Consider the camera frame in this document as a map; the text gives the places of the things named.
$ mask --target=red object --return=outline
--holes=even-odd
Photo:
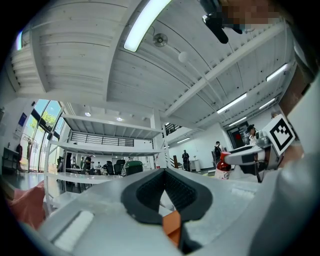
[[[221,180],[228,180],[231,171],[231,165],[224,162],[225,156],[230,155],[229,152],[221,152],[220,161],[216,165],[214,177]]]
[[[14,198],[8,201],[16,220],[28,224],[37,230],[46,215],[43,208],[45,197],[44,182],[41,181],[37,186],[28,190],[14,190]]]

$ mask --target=metal railing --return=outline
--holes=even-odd
[[[169,134],[174,133],[176,130],[178,130],[179,128],[181,128],[182,126],[180,125],[175,125],[173,123],[170,123],[168,125],[165,126],[165,133],[168,136]]]
[[[131,139],[131,138],[115,138],[115,137],[89,135],[89,134],[76,133],[76,132],[72,133],[71,141],[100,144],[100,145],[125,146],[125,147],[134,147],[135,145],[134,139]]]
[[[168,156],[166,153],[164,153],[165,155],[165,161],[168,163]],[[173,168],[175,168],[175,161],[170,157],[170,164]]]

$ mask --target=light fixture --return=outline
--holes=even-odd
[[[276,100],[276,98],[273,98],[272,100],[269,100],[266,104],[264,104],[261,107],[259,107],[259,109],[263,109],[265,106],[268,106],[271,102],[274,102],[275,100]]]
[[[17,35],[15,40],[16,50],[19,51],[22,48],[22,31]]]
[[[152,23],[170,2],[171,0],[150,0],[146,4],[125,40],[124,49],[131,52],[135,52],[138,49]]]
[[[189,140],[189,139],[190,139],[190,137],[185,138],[185,139],[183,139],[183,140],[180,140],[180,141],[178,141],[177,143],[181,143],[181,142],[184,142],[184,141]]]
[[[239,123],[239,122],[241,122],[241,121],[243,121],[243,120],[245,120],[246,118],[247,118],[247,117],[245,116],[244,118],[241,118],[240,120],[233,122],[232,124],[229,125],[229,127],[230,127],[230,126],[233,126],[233,125],[235,125],[235,124],[237,124],[237,123]]]
[[[265,80],[266,80],[267,82],[270,81],[270,80],[271,80],[272,78],[274,78],[276,75],[279,75],[281,72],[285,71],[285,70],[287,69],[287,67],[288,67],[288,64],[287,64],[287,63],[284,64],[284,65],[282,65],[280,68],[278,68],[276,71],[274,71],[271,75],[268,75]]]
[[[242,94],[240,97],[236,98],[234,101],[230,102],[228,105],[225,105],[223,108],[218,109],[217,113],[220,114],[221,112],[227,110],[234,104],[237,104],[239,101],[243,100],[245,97],[247,97],[247,93]]]

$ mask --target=man in black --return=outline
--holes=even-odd
[[[84,168],[85,168],[86,170],[90,170],[90,168],[91,168],[91,163],[94,163],[94,162],[91,162],[91,157],[92,157],[92,155],[88,155],[88,156],[85,158]]]
[[[183,160],[183,168],[184,168],[186,171],[190,172],[189,154],[187,153],[186,150],[183,151],[182,160]]]
[[[215,164],[220,161],[222,149],[220,148],[220,142],[217,141],[214,146],[214,154],[215,154]]]

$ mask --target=ceiling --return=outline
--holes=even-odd
[[[294,62],[293,36],[280,19],[243,34],[225,29],[229,43],[221,44],[202,22],[205,13],[197,0],[172,0],[137,52],[125,50],[145,2],[57,0],[48,5],[23,31],[22,49],[11,53],[7,72],[17,94],[61,101],[70,115],[84,116],[90,107],[96,118],[121,116],[146,127],[155,108],[163,122],[192,129],[217,122],[226,126],[258,114],[274,97],[274,104],[280,100],[295,71],[293,64],[265,82]],[[167,35],[166,46],[153,44],[158,33]],[[188,53],[187,63],[179,61],[180,52]],[[216,113],[245,92],[246,99]]]

